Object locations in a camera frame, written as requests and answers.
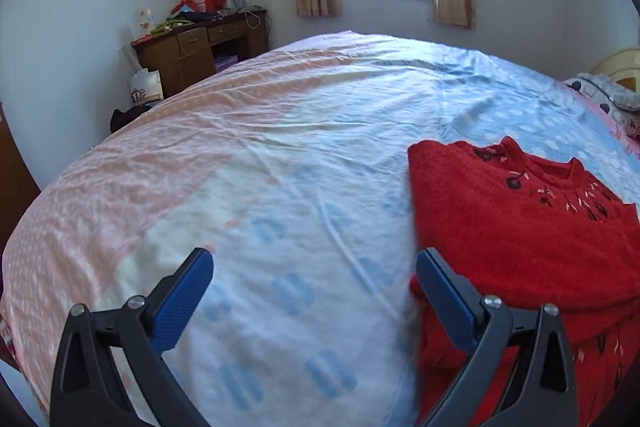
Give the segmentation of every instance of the wrinkled fabric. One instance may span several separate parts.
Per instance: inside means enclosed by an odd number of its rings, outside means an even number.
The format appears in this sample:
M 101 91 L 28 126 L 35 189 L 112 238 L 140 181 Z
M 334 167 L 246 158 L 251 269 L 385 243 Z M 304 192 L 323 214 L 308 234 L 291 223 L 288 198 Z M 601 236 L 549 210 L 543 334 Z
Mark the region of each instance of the wrinkled fabric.
M 508 134 L 639 201 L 638 160 L 608 125 L 480 52 L 352 33 L 292 44 L 166 100 L 47 187 L 2 259 L 2 334 L 48 409 L 71 306 L 120 307 L 205 247 L 214 280 L 164 358 L 209 423 L 411 425 L 407 147 Z

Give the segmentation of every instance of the desk drawer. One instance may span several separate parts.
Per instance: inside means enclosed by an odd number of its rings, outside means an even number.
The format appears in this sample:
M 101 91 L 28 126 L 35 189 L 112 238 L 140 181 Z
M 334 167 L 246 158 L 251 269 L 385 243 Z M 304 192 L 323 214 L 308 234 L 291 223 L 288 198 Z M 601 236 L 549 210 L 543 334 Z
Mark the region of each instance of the desk drawer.
M 207 39 L 206 28 L 196 28 L 178 35 L 178 44 L 180 45 L 180 55 L 186 57 L 203 48 L 209 47 L 209 39 Z
M 209 28 L 209 44 L 220 44 L 221 42 L 238 39 L 244 36 L 246 28 L 246 22 L 244 21 Z

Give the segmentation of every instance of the pillow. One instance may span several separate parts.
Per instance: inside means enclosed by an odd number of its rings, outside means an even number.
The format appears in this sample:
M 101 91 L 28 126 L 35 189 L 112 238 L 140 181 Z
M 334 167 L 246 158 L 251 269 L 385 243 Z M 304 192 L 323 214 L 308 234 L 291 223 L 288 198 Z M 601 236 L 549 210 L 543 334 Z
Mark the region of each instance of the pillow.
M 619 86 L 605 74 L 581 73 L 563 84 L 599 105 L 627 136 L 640 137 L 640 95 Z
M 640 111 L 640 95 L 631 89 L 615 83 L 606 74 L 581 73 L 577 76 L 577 79 L 585 80 L 596 87 L 596 89 L 604 91 L 618 109 L 627 112 Z

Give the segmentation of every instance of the red sweater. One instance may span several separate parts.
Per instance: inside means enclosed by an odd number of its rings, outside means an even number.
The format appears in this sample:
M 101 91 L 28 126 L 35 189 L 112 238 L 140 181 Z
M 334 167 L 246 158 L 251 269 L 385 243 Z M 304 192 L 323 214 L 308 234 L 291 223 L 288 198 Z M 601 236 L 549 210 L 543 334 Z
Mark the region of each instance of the red sweater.
M 424 141 L 408 154 L 420 249 L 437 248 L 480 293 L 511 307 L 558 305 L 575 349 L 580 425 L 588 425 L 640 347 L 640 320 L 633 317 L 640 309 L 635 205 L 624 204 L 576 158 L 561 164 L 527 155 L 509 137 L 482 149 Z M 475 425 L 491 416 L 515 354 L 505 356 Z M 425 306 L 421 418 L 464 360 Z

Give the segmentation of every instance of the metal screw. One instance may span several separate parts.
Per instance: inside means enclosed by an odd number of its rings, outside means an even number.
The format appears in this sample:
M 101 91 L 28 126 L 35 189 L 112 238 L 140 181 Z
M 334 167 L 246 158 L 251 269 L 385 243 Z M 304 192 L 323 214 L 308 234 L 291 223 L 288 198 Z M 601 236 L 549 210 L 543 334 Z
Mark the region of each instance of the metal screw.
M 545 313 L 548 313 L 552 317 L 558 317 L 558 314 L 560 313 L 558 306 L 556 306 L 555 304 L 545 304 L 544 309 Z
M 489 308 L 493 308 L 497 310 L 500 306 L 502 306 L 502 299 L 500 299 L 497 295 L 487 295 L 484 299 L 484 304 L 489 306 Z
M 145 305 L 145 298 L 142 295 L 136 295 L 127 301 L 127 306 L 132 310 L 137 310 L 142 308 Z
M 76 304 L 73 308 L 71 308 L 71 314 L 74 317 L 79 317 L 84 313 L 84 305 Z

